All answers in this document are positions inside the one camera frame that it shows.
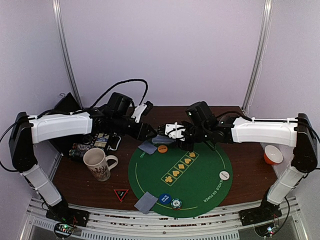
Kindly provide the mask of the blue playing card deck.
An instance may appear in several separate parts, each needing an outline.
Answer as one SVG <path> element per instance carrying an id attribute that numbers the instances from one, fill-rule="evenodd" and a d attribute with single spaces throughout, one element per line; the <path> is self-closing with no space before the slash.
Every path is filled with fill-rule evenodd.
<path id="1" fill-rule="evenodd" d="M 156 145 L 170 145 L 174 143 L 175 140 L 167 136 L 157 135 L 151 139 L 151 142 Z"/>

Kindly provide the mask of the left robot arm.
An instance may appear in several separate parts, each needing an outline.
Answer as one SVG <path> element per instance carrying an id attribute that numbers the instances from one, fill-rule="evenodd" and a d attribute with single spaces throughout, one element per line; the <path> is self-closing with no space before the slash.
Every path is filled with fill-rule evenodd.
<path id="1" fill-rule="evenodd" d="M 150 101 L 134 107 L 132 115 L 127 115 L 133 100 L 114 92 L 108 103 L 100 107 L 89 107 L 75 112 L 56 109 L 43 115 L 27 115 L 20 112 L 9 138 L 12 165 L 26 181 L 34 187 L 48 204 L 48 209 L 61 222 L 72 218 L 72 211 L 65 198 L 48 175 L 39 166 L 34 154 L 34 145 L 43 141 L 66 136 L 107 133 L 129 135 L 145 141 L 157 135 L 154 128 L 141 121 L 153 108 Z"/>

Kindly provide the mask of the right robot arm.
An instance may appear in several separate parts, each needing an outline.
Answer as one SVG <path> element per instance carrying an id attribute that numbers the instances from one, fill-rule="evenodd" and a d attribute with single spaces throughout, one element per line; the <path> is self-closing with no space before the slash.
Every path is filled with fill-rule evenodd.
<path id="1" fill-rule="evenodd" d="M 320 138 L 304 113 L 283 119 L 248 117 L 239 111 L 215 115 L 204 101 L 192 104 L 185 113 L 187 121 L 165 124 L 165 134 L 184 150 L 192 150 L 194 144 L 202 142 L 264 143 L 264 149 L 272 153 L 278 146 L 292 148 L 291 162 L 265 192 L 260 206 L 241 211 L 245 218 L 255 214 L 261 221 L 268 220 L 289 192 L 317 168 Z"/>

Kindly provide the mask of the dealt card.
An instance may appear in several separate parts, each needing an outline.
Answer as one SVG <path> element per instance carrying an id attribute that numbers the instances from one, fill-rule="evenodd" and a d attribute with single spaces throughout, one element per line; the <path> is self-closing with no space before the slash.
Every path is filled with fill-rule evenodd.
<path id="1" fill-rule="evenodd" d="M 136 202 L 134 207 L 140 212 L 142 212 L 143 214 L 148 214 L 157 201 L 158 201 L 158 198 L 147 191 Z"/>
<path id="2" fill-rule="evenodd" d="M 151 142 L 149 142 L 148 140 L 144 141 L 143 143 L 141 143 L 138 148 L 140 150 L 142 150 L 143 152 L 147 153 L 148 155 L 152 155 L 154 154 L 158 148 L 156 146 L 154 146 Z"/>

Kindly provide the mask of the blue poker chip stack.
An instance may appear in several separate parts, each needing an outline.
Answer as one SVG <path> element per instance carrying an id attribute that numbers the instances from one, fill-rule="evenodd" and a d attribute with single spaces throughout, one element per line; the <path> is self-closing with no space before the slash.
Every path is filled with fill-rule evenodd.
<path id="1" fill-rule="evenodd" d="M 180 210 L 182 207 L 182 201 L 179 198 L 173 198 L 170 204 L 174 210 Z"/>

